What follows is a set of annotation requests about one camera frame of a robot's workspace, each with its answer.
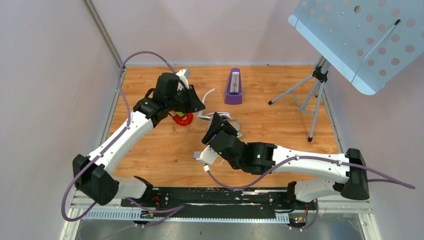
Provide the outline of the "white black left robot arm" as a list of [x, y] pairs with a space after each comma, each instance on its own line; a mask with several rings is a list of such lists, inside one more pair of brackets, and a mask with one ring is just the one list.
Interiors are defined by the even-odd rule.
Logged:
[[133, 107], [129, 118], [103, 144], [87, 156], [78, 154], [72, 161], [77, 190], [95, 203], [104, 206], [114, 198], [133, 198], [140, 206], [153, 201], [151, 184], [135, 176], [116, 177], [112, 174], [129, 150], [153, 130], [169, 112], [196, 113], [205, 109], [195, 88], [189, 84], [190, 70], [164, 72], [144, 98]]

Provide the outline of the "flag pattern glasses case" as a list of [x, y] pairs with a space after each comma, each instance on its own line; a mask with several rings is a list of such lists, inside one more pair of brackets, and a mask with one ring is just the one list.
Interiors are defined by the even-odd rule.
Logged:
[[[238, 120], [227, 120], [229, 121], [237, 130], [238, 130], [238, 135], [236, 136], [237, 138], [241, 138], [243, 136], [243, 133], [241, 132], [241, 123]], [[221, 131], [220, 127], [221, 127], [222, 123], [219, 125], [219, 127], [213, 131], [213, 133], [216, 135], [220, 132], [224, 132]]]

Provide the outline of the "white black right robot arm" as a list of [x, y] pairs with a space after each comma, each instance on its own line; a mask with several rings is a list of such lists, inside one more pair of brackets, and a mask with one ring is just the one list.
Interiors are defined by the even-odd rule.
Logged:
[[366, 163], [360, 150], [323, 154], [289, 149], [266, 142], [243, 142], [239, 131], [218, 113], [201, 140], [206, 146], [194, 159], [211, 165], [217, 157], [232, 169], [263, 178], [276, 173], [299, 173], [314, 176], [309, 181], [292, 181], [287, 185], [286, 204], [298, 209], [314, 199], [340, 195], [349, 200], [370, 198]]

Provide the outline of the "white frame sunglasses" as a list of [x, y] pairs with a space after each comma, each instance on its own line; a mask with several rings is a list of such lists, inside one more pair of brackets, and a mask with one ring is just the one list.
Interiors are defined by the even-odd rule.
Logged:
[[[212, 92], [214, 92], [214, 91], [215, 91], [215, 88], [212, 88], [211, 90], [209, 90], [207, 93], [205, 93], [205, 94], [204, 94], [204, 96], [203, 96], [203, 98], [202, 98], [202, 100], [201, 100], [201, 102], [202, 102], [204, 105], [206, 105], [206, 104], [205, 104], [206, 97], [207, 97], [210, 93], [212, 93]], [[212, 121], [212, 119], [213, 119], [213, 115], [214, 115], [214, 114], [215, 114], [215, 112], [210, 112], [210, 113], [203, 114], [203, 110], [200, 110], [200, 111], [197, 113], [196, 118], [198, 118], [199, 120], [204, 121], [204, 122], [211, 122], [211, 121]], [[221, 118], [223, 118], [224, 120], [231, 120], [231, 119], [232, 119], [232, 116], [231, 116], [231, 114], [230, 114], [229, 112], [222, 112], [222, 111], [219, 111], [219, 112], [217, 112], [217, 114], [218, 114]]]

